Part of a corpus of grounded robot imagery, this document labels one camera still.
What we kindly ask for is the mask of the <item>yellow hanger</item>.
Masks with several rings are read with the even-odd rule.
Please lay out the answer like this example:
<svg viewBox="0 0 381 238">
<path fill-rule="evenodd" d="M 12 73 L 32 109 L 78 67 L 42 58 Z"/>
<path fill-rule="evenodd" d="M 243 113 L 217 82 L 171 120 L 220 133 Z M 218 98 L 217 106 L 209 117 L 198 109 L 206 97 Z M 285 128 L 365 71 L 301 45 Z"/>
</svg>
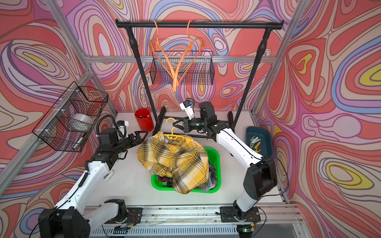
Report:
<svg viewBox="0 0 381 238">
<path fill-rule="evenodd" d="M 166 120 L 166 124 L 169 122 L 169 120 L 176 121 L 174 118 L 170 117 Z M 179 134 L 174 134 L 175 127 L 172 127 L 171 133 L 164 133 L 163 136 L 167 137 L 169 140 L 177 140 L 178 138 L 184 138 L 184 136 Z"/>
</svg>

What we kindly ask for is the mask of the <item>yellow plaid shirt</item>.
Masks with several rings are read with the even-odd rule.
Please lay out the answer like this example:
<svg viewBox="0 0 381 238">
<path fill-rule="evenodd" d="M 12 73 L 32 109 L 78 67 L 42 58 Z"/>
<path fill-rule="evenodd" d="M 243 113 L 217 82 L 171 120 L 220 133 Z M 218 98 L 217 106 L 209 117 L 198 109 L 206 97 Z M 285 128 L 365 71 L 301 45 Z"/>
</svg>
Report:
<svg viewBox="0 0 381 238">
<path fill-rule="evenodd" d="M 170 141 L 160 131 L 140 145 L 137 158 L 151 175 L 171 178 L 180 194 L 205 186 L 209 180 L 207 151 L 190 136 Z"/>
</svg>

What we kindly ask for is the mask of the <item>grey plaid shirt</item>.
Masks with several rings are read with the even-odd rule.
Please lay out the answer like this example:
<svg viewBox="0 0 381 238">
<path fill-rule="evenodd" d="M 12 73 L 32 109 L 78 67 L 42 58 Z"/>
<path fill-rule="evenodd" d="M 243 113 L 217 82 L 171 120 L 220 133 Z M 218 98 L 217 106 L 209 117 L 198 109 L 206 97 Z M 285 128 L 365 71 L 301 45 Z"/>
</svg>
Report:
<svg viewBox="0 0 381 238">
<path fill-rule="evenodd" d="M 218 185 L 218 181 L 216 176 L 216 169 L 211 163 L 209 163 L 208 181 L 205 185 L 200 186 L 199 189 L 202 190 L 203 192 L 207 192 L 216 188 L 217 185 Z"/>
</svg>

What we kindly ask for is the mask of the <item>yellow clothespin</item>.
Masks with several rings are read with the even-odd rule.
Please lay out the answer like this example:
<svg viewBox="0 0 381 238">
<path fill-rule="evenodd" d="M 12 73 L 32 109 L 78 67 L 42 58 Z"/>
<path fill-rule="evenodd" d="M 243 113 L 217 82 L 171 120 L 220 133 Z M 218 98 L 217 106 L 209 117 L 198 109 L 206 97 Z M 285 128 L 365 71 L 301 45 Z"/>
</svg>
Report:
<svg viewBox="0 0 381 238">
<path fill-rule="evenodd" d="M 259 146 L 261 145 L 261 142 L 258 142 L 255 146 L 254 146 L 254 149 L 255 149 L 255 152 L 256 153 L 260 153 L 260 149 L 259 149 Z"/>
</svg>

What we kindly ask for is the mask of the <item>orange hanger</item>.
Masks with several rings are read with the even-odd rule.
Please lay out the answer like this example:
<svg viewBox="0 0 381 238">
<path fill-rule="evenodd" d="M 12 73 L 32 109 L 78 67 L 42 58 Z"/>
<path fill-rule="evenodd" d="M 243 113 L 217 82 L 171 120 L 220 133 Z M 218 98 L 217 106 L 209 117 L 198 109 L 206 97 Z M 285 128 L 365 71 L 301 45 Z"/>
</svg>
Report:
<svg viewBox="0 0 381 238">
<path fill-rule="evenodd" d="M 162 54 L 163 54 L 163 57 L 165 58 L 166 62 L 167 62 L 167 65 L 169 68 L 167 68 L 164 63 L 162 62 L 162 60 L 159 60 L 160 63 L 162 64 L 162 66 L 164 67 L 164 69 L 167 71 L 167 73 L 171 76 L 172 80 L 173 80 L 173 86 L 172 86 L 172 90 L 174 92 L 176 92 L 177 90 L 177 87 L 178 87 L 178 70 L 174 70 L 173 69 L 173 66 L 171 65 L 171 62 L 165 52 L 165 50 L 161 47 L 160 45 L 160 42 L 159 42 L 159 29 L 158 29 L 158 25 L 157 25 L 157 22 L 155 20 L 153 20 L 153 23 L 156 27 L 156 39 L 154 40 L 155 42 L 155 46 L 156 46 L 156 49 L 153 48 L 153 45 L 152 45 L 152 40 L 150 41 L 149 43 L 149 47 L 150 47 L 150 50 L 154 53 L 154 55 L 158 58 L 157 54 L 156 54 L 156 51 L 160 51 Z"/>
<path fill-rule="evenodd" d="M 204 41 L 197 37 L 195 39 L 191 39 L 190 37 L 190 34 L 189 34 L 189 28 L 190 28 L 190 24 L 192 23 L 192 20 L 189 20 L 188 21 L 188 24 L 187 24 L 187 37 L 188 37 L 188 46 L 185 48 L 185 51 L 183 52 L 180 60 L 179 60 L 179 63 L 177 65 L 177 68 L 176 68 L 176 71 L 174 73 L 174 76 L 173 76 L 173 86 L 172 86 L 172 90 L 173 92 L 176 92 L 177 91 L 177 88 L 178 86 L 180 85 L 180 82 L 182 82 L 182 80 L 184 79 L 184 77 L 186 76 L 186 74 L 188 73 L 190 67 L 192 66 L 192 64 L 195 62 L 195 60 L 197 59 L 198 56 L 200 56 L 201 54 L 201 51 L 203 50 L 204 48 Z M 200 46 L 199 46 L 199 49 L 198 49 L 198 52 L 197 54 L 194 56 L 194 59 L 189 63 L 188 67 L 185 69 L 183 75 L 181 77 L 179 77 L 179 71 L 180 71 L 180 67 L 181 67 L 181 64 L 183 63 L 184 61 L 184 58 L 186 56 L 187 53 L 190 53 L 193 49 L 193 46 L 195 44 L 195 42 L 199 40 L 200 42 Z"/>
</svg>

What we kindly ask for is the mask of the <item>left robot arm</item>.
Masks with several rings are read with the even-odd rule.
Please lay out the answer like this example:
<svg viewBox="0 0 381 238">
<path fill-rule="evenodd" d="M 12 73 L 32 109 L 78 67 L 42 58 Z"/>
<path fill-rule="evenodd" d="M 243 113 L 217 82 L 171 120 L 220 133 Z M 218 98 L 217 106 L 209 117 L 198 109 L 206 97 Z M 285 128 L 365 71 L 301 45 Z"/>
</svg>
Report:
<svg viewBox="0 0 381 238">
<path fill-rule="evenodd" d="M 52 209 L 44 209 L 38 218 L 40 236 L 43 238 L 88 238 L 90 234 L 108 221 L 124 223 L 129 213 L 122 199 L 109 199 L 104 205 L 84 215 L 87 202 L 93 192 L 127 151 L 142 144 L 145 137 L 141 131 L 118 137 L 117 128 L 109 128 L 99 135 L 100 145 L 85 171 L 68 194 Z"/>
</svg>

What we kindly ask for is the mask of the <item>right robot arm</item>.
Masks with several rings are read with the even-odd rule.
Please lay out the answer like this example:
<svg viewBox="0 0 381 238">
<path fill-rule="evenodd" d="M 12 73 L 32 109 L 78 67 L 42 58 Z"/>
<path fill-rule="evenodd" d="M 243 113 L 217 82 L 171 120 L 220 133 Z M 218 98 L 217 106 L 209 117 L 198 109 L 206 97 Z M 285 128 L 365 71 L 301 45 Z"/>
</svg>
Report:
<svg viewBox="0 0 381 238">
<path fill-rule="evenodd" d="M 259 154 L 238 138 L 224 121 L 217 118 L 211 102 L 199 104 L 199 118 L 195 117 L 193 106 L 194 102 L 188 99 L 182 102 L 180 108 L 187 116 L 175 121 L 173 126 L 185 133 L 193 130 L 205 133 L 207 138 L 227 149 L 246 169 L 243 193 L 233 202 L 230 212 L 220 212 L 221 219 L 234 218 L 239 222 L 245 221 L 256 203 L 277 186 L 274 159 Z"/>
</svg>

